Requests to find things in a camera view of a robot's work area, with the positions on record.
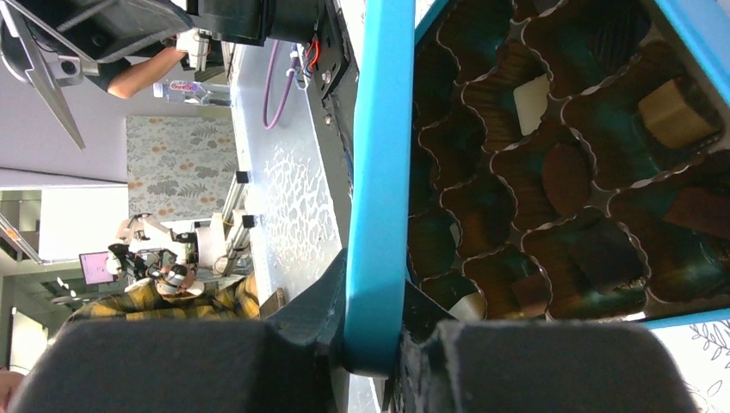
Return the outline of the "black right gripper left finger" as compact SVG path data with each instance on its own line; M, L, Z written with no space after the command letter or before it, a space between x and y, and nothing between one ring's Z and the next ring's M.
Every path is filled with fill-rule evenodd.
M107 318L64 327L11 412L336 412L347 254L264 320Z

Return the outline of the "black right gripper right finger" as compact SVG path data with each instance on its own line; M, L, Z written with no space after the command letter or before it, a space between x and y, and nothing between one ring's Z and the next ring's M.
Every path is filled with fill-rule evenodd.
M636 323L452 318L405 288L398 412L692 412L670 354Z

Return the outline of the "teal chocolate box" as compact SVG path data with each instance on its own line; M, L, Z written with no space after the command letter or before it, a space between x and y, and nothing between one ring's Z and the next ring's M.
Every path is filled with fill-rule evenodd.
M418 26L408 265L477 319L729 305L729 12L437 1Z

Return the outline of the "teal box lid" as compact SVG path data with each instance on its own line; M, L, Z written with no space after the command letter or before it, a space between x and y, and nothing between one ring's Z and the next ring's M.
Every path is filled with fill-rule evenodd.
M385 378L405 305L413 70L413 1L368 1L354 118L343 364Z

